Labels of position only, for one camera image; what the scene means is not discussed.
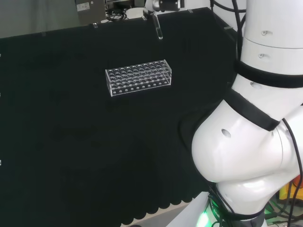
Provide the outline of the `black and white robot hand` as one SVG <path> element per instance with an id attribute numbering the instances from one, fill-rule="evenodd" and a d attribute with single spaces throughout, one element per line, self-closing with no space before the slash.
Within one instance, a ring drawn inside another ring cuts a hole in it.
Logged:
<path id="1" fill-rule="evenodd" d="M 185 8 L 185 0 L 146 0 L 143 8 L 143 18 L 156 16 L 157 12 L 180 11 Z"/>

